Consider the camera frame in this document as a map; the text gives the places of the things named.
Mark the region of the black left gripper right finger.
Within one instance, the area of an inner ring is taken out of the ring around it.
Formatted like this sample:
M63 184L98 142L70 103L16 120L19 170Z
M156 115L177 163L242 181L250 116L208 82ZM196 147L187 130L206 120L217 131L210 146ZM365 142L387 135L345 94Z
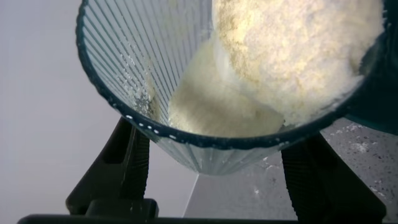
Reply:
M321 134L282 150L285 182L300 223L380 223L386 206Z

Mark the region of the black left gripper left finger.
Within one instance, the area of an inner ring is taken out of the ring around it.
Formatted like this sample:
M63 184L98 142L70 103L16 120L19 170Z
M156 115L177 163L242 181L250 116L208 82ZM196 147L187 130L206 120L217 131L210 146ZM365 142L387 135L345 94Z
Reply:
M150 140L120 118L104 148L66 199L70 214L86 213L98 199L144 198Z

